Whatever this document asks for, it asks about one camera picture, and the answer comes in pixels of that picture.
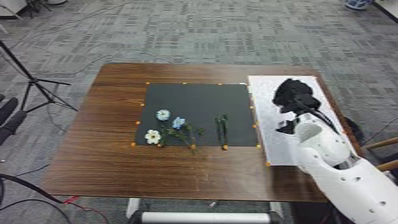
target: floor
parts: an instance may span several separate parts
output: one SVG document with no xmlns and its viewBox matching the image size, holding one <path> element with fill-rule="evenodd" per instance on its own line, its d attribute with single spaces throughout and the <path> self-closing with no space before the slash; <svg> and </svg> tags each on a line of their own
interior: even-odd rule
<svg viewBox="0 0 398 224">
<path fill-rule="evenodd" d="M 0 39 L 40 78 L 69 82 L 58 95 L 77 107 L 101 65 L 109 62 L 175 64 L 294 64 L 312 67 L 344 115 L 369 137 L 398 117 L 398 26 L 374 7 L 353 12 L 339 0 L 69 0 L 29 19 L 3 21 Z M 26 80 L 0 59 L 0 93 L 21 97 Z M 29 105 L 40 102 L 33 92 Z M 10 175 L 51 162 L 74 112 L 56 106 L 29 115 L 0 148 L 0 172 Z M 395 135 L 398 122 L 369 142 Z M 387 147 L 378 155 L 395 149 Z M 40 185 L 44 170 L 24 175 Z M 38 196 L 12 183 L 6 205 Z M 81 198 L 125 223 L 125 199 Z M 150 211 L 211 211 L 207 202 L 149 200 Z M 225 202 L 221 211 L 264 212 L 268 203 Z M 101 217 L 65 206 L 74 223 Z M 28 202 L 5 210 L 0 223 L 61 223 L 51 208 Z"/>
</svg>

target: flower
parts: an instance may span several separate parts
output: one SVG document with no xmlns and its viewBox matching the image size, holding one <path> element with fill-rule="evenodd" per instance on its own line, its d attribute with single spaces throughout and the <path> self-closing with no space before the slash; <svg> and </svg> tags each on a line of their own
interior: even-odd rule
<svg viewBox="0 0 398 224">
<path fill-rule="evenodd" d="M 159 121 L 166 121 L 170 118 L 170 111 L 168 110 L 159 110 L 156 112 L 156 118 Z"/>
<path fill-rule="evenodd" d="M 179 129 L 184 125 L 184 119 L 180 117 L 175 117 L 172 121 L 172 128 Z"/>
<path fill-rule="evenodd" d="M 157 144 L 157 140 L 159 140 L 159 134 L 156 130 L 147 130 L 145 133 L 145 139 L 147 139 L 147 144 Z"/>
</svg>

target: wooden table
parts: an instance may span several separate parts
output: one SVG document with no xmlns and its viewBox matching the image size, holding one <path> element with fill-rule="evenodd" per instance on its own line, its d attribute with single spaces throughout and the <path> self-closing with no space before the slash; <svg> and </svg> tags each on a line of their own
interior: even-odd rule
<svg viewBox="0 0 398 224">
<path fill-rule="evenodd" d="M 294 167 L 266 167 L 262 149 L 131 147 L 147 83 L 246 83 L 248 75 L 312 75 L 340 112 L 317 72 L 294 66 L 108 64 L 58 147 L 44 189 L 54 195 L 307 201 L 324 197 Z"/>
</svg>

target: black cloth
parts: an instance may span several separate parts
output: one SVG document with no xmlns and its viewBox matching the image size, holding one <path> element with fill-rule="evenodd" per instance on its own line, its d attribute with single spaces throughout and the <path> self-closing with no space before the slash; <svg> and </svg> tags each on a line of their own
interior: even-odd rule
<svg viewBox="0 0 398 224">
<path fill-rule="evenodd" d="M 170 119 L 161 122 L 156 119 L 156 111 L 170 111 Z M 239 84 L 150 84 L 145 92 L 145 107 L 141 111 L 134 142 L 145 145 L 145 132 L 159 131 L 159 126 L 172 127 L 175 117 L 184 118 L 193 129 L 204 129 L 204 135 L 196 138 L 196 145 L 218 146 L 214 117 L 227 114 L 227 145 L 255 146 L 257 135 L 252 128 L 252 110 L 246 86 Z M 182 145 L 170 138 L 166 145 Z"/>
</svg>

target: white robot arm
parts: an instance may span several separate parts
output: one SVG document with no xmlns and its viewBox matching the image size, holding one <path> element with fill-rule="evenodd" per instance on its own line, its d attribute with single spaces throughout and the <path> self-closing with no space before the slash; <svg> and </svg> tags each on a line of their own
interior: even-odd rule
<svg viewBox="0 0 398 224">
<path fill-rule="evenodd" d="M 294 135 L 298 168 L 351 222 L 398 224 L 398 187 L 355 152 L 324 122 L 303 113 Z"/>
</svg>

